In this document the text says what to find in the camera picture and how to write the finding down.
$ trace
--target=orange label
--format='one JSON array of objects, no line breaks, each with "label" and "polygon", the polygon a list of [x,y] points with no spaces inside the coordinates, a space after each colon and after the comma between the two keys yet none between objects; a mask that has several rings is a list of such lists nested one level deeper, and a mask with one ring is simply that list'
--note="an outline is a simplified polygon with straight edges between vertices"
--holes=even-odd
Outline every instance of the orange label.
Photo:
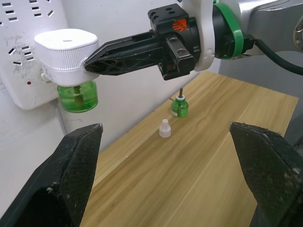
[{"label": "orange label", "polygon": [[186,19],[175,20],[175,22],[172,24],[172,28],[175,31],[179,30],[180,32],[183,32],[184,29],[188,30]]}]

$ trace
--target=green liquid bottle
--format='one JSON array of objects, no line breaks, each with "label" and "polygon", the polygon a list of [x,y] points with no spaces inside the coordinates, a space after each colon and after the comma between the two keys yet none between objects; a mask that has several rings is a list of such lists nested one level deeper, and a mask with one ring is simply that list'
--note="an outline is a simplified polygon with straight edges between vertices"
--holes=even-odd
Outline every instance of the green liquid bottle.
[{"label": "green liquid bottle", "polygon": [[71,113],[83,113],[98,104],[97,85],[89,81],[75,87],[58,86],[57,91],[64,110]]},{"label": "green liquid bottle", "polygon": [[171,114],[175,117],[186,117],[188,115],[188,102],[185,100],[185,96],[182,95],[183,89],[180,89],[180,94],[176,97],[176,100],[171,104]]}]

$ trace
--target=wood grain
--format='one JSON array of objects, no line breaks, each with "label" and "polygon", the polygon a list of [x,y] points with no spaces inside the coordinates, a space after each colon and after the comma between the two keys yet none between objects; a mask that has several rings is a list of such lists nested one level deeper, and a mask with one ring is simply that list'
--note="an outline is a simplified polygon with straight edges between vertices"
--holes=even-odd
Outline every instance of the wood grain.
[{"label": "wood grain", "polygon": [[[256,202],[229,124],[284,134],[297,98],[210,72],[184,94],[186,118],[172,117],[168,100],[99,155],[82,227],[249,226]],[[164,118],[168,139],[158,133]]]}]

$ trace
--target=green ring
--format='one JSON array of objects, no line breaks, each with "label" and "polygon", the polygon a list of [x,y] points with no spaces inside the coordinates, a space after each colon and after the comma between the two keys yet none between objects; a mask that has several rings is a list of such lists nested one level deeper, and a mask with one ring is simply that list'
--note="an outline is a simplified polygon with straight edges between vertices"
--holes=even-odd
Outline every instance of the green ring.
[{"label": "green ring", "polygon": [[244,37],[241,31],[241,28],[234,17],[231,9],[225,5],[222,2],[218,2],[214,4],[215,7],[217,7],[221,13],[223,14],[229,28],[232,31],[233,38],[235,40],[235,49],[233,51],[232,57],[222,57],[222,59],[231,59],[234,57],[237,57],[242,54],[243,46],[244,46]]}]

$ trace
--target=power socket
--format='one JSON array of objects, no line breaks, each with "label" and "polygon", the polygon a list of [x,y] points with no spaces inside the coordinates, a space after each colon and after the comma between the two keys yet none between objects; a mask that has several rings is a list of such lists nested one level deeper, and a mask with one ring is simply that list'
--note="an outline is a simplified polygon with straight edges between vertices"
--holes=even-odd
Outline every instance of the power socket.
[{"label": "power socket", "polygon": [[0,77],[20,108],[31,110],[58,97],[41,79],[34,37],[68,28],[62,0],[0,0]]}]

